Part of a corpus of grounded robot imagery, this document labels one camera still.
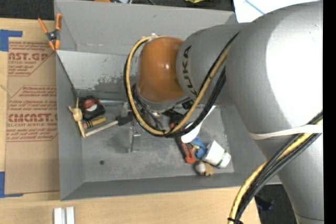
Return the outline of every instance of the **orange clip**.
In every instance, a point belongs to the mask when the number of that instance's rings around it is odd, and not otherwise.
[[[38,22],[41,25],[41,28],[43,32],[46,34],[48,40],[49,40],[49,45],[53,50],[58,50],[60,47],[60,41],[58,39],[58,34],[61,31],[62,28],[62,14],[58,13],[56,16],[56,25],[55,25],[55,30],[53,32],[48,32],[46,25],[43,23],[43,21],[38,18]]]

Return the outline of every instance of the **metal bracket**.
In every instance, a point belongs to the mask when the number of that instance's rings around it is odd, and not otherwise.
[[[131,146],[129,152],[137,152],[140,150],[141,134],[136,127],[131,128]]]

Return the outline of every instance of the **blue tape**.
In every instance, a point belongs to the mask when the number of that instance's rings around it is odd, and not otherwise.
[[[5,172],[0,172],[0,198],[6,198],[6,197],[19,197],[23,194],[10,194],[5,195]]]
[[[22,37],[22,31],[0,30],[0,51],[8,51],[9,37]]]

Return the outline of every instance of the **white plastic piece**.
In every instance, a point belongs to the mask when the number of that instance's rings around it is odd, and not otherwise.
[[[66,215],[67,215],[66,224],[75,224],[75,208],[70,206],[67,207]]]
[[[202,158],[203,161],[218,168],[225,168],[229,164],[231,155],[226,152],[215,140],[208,144],[207,149],[206,154]]]
[[[54,224],[64,224],[62,217],[62,208],[54,208]]]
[[[54,224],[75,224],[74,207],[54,208]]]
[[[196,126],[192,131],[188,132],[187,134],[181,136],[181,141],[183,143],[185,143],[185,144],[190,143],[192,140],[194,140],[198,136],[198,134],[201,130],[202,123],[209,116],[209,114],[215,109],[215,107],[216,106],[213,105],[210,108],[209,112],[207,113],[207,115],[204,117],[203,121],[201,121],[198,126]]]

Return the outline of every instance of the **white cable tie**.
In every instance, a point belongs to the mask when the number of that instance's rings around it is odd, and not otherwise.
[[[307,124],[301,127],[287,129],[279,132],[273,132],[267,134],[254,134],[249,132],[249,134],[254,140],[261,140],[275,136],[292,135],[299,133],[322,133],[322,132],[323,132],[322,124]]]

